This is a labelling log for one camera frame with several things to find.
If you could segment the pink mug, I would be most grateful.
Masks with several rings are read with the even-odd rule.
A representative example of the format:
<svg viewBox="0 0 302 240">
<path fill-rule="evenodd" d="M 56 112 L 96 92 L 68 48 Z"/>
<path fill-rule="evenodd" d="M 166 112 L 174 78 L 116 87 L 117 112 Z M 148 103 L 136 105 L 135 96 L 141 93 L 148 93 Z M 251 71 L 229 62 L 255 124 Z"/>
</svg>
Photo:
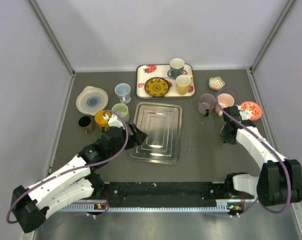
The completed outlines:
<svg viewBox="0 0 302 240">
<path fill-rule="evenodd" d="M 223 115 L 223 112 L 222 110 L 218 107 L 218 104 L 220 104 L 220 106 L 222 108 L 225 108 L 225 107 L 231 107 L 234 105 L 234 98 L 233 96 L 231 96 L 230 94 L 220 94 L 218 97 L 217 97 L 217 100 L 216 100 L 216 105 L 215 105 L 215 112 L 218 114 L 219 117 L 221 117 Z"/>
</svg>

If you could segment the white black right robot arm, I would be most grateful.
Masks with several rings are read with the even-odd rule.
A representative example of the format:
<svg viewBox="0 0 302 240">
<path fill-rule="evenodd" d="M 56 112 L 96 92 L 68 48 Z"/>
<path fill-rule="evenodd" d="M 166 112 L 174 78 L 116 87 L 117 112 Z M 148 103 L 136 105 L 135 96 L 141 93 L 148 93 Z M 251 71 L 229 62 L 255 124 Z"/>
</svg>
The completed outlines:
<svg viewBox="0 0 302 240">
<path fill-rule="evenodd" d="M 224 125 L 220 138 L 224 143 L 242 145 L 257 163 L 258 177 L 247 173 L 230 173 L 224 192 L 235 198 L 242 192 L 256 198 L 263 206 L 298 203 L 302 200 L 302 170 L 298 160 L 289 160 L 278 153 L 262 137 L 250 115 L 240 106 L 222 109 Z"/>
</svg>

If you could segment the lilac purple mug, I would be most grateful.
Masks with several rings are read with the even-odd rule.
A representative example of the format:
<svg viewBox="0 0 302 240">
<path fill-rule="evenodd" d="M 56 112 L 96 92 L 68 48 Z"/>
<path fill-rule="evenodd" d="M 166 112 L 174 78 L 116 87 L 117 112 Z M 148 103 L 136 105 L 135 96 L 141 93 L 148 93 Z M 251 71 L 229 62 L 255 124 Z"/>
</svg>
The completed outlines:
<svg viewBox="0 0 302 240">
<path fill-rule="evenodd" d="M 203 94 L 198 101 L 198 111 L 203 116 L 207 117 L 213 111 L 216 105 L 216 98 L 212 94 Z"/>
</svg>

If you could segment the light green mug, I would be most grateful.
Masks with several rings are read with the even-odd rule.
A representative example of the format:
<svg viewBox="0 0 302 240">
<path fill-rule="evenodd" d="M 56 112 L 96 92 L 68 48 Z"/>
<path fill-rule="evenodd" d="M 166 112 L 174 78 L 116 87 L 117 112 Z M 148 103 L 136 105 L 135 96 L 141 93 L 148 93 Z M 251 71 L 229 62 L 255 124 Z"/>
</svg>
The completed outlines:
<svg viewBox="0 0 302 240">
<path fill-rule="evenodd" d="M 124 120 L 125 123 L 128 123 L 130 120 L 130 114 L 129 114 L 129 109 L 128 106 L 124 103 L 117 103 L 115 104 L 112 109 L 113 112 L 118 113 L 121 115 L 122 119 Z"/>
</svg>

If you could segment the yellow mug black handle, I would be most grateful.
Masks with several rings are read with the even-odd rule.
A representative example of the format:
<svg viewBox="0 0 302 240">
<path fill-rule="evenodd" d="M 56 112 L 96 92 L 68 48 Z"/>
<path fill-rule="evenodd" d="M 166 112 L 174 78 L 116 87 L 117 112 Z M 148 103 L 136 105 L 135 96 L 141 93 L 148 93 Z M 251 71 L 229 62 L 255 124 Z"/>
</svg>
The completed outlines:
<svg viewBox="0 0 302 240">
<path fill-rule="evenodd" d="M 111 117 L 111 113 L 109 111 L 101 110 L 96 113 L 95 115 L 95 122 L 99 129 L 101 129 L 102 132 L 105 132 L 109 128 L 108 121 Z"/>
</svg>

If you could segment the dark brown red mug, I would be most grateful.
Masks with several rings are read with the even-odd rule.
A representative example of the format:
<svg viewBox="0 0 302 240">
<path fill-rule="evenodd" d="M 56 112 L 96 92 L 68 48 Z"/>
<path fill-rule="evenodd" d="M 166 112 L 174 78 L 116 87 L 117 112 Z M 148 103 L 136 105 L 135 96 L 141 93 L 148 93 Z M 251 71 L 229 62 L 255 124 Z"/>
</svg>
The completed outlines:
<svg viewBox="0 0 302 240">
<path fill-rule="evenodd" d="M 95 129 L 92 119 L 89 116 L 81 117 L 78 120 L 78 125 L 85 131 L 86 134 L 92 133 Z"/>
</svg>

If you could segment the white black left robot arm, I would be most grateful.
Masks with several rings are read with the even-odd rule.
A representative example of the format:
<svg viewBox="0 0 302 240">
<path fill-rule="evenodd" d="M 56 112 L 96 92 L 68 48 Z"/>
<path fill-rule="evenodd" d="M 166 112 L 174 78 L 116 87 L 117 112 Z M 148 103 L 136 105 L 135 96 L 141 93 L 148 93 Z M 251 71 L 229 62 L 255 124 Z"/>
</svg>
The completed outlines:
<svg viewBox="0 0 302 240">
<path fill-rule="evenodd" d="M 16 187 L 10 213 L 23 232 L 30 233 L 67 205 L 89 197 L 101 197 L 104 186 L 95 171 L 123 150 L 141 145 L 147 136 L 134 123 L 109 127 L 95 143 L 84 147 L 50 176 L 29 187 Z"/>
</svg>

